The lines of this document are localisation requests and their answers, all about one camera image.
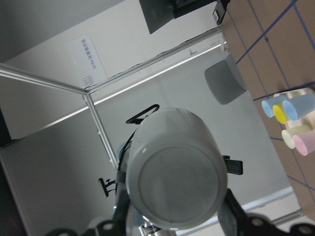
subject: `white sign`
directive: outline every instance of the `white sign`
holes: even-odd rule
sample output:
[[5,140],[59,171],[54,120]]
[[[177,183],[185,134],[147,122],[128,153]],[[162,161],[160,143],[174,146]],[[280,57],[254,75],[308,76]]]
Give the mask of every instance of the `white sign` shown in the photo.
[[90,36],[82,35],[66,43],[66,47],[77,68],[82,86],[90,87],[107,79]]

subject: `brown floor tile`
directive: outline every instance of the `brown floor tile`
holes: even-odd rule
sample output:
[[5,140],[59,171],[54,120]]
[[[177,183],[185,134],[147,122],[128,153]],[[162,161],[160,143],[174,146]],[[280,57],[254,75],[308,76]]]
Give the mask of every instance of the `brown floor tile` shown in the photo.
[[267,37],[291,87],[315,80],[314,49],[293,8],[275,24]]
[[298,1],[296,7],[313,40],[315,40],[315,1]]
[[307,184],[315,188],[315,152],[310,153],[307,156],[302,156],[297,150],[294,150],[301,169],[306,178]]
[[308,187],[305,187],[294,180],[289,180],[301,209],[307,217],[311,220],[315,220],[315,203],[312,197],[312,193],[314,194],[314,192],[311,192]]
[[224,17],[223,23],[221,25],[221,30],[231,50],[234,60],[237,61],[245,53],[246,50],[228,14],[226,14]]
[[234,23],[248,49],[261,36],[262,31],[247,0],[234,0],[228,5]]
[[265,115],[265,113],[261,107],[261,101],[262,100],[258,100],[258,101],[255,101],[254,103],[258,109],[258,112],[260,113],[261,119],[264,122],[265,127],[266,127],[270,137],[281,139],[282,138],[281,131],[283,130],[281,125],[276,120],[276,118],[274,118],[274,117],[269,118]]
[[251,0],[251,4],[265,31],[291,3],[290,0]]
[[275,146],[275,149],[282,162],[286,174],[305,183],[300,168],[292,153],[292,150],[286,146],[284,141],[272,140],[272,143]]
[[265,39],[261,39],[249,55],[268,93],[288,88]]
[[243,79],[252,95],[252,98],[258,98],[266,95],[248,56],[245,56],[237,64],[237,67],[243,76]]

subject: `pink cup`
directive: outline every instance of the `pink cup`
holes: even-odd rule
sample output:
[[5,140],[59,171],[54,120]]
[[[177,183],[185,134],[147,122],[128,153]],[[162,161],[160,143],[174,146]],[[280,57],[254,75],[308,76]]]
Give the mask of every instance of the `pink cup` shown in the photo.
[[293,141],[295,148],[303,156],[315,151],[315,130],[294,135]]

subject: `qr code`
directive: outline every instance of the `qr code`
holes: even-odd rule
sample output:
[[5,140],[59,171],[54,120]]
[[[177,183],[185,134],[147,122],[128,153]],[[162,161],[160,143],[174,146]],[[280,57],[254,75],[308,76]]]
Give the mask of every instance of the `qr code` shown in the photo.
[[88,77],[85,77],[85,78],[83,79],[83,82],[84,82],[84,84],[85,84],[86,87],[91,86],[91,85],[94,84],[94,81],[93,81],[91,75],[89,75]]

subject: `cup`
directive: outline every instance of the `cup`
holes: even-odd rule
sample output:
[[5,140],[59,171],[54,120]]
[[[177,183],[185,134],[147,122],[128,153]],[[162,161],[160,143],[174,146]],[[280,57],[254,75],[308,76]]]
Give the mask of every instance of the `cup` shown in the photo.
[[311,93],[283,102],[283,109],[291,120],[298,120],[315,110],[315,96]]
[[271,118],[274,116],[274,112],[272,107],[274,105],[280,104],[283,101],[285,101],[287,98],[284,94],[280,94],[279,96],[269,98],[267,100],[264,100],[261,102],[262,109],[264,110],[264,113],[267,117]]
[[315,151],[315,130],[294,135],[293,141],[296,149],[303,156]]
[[311,128],[306,125],[302,124],[293,128],[285,129],[281,132],[282,139],[285,142],[285,144],[290,148],[293,149],[295,148],[294,141],[293,141],[293,136],[301,133],[305,133],[311,131]]
[[274,105],[272,107],[272,110],[275,114],[275,118],[277,119],[277,121],[279,121],[280,124],[284,124],[290,120],[290,118],[287,117],[286,113],[284,112],[283,103]]

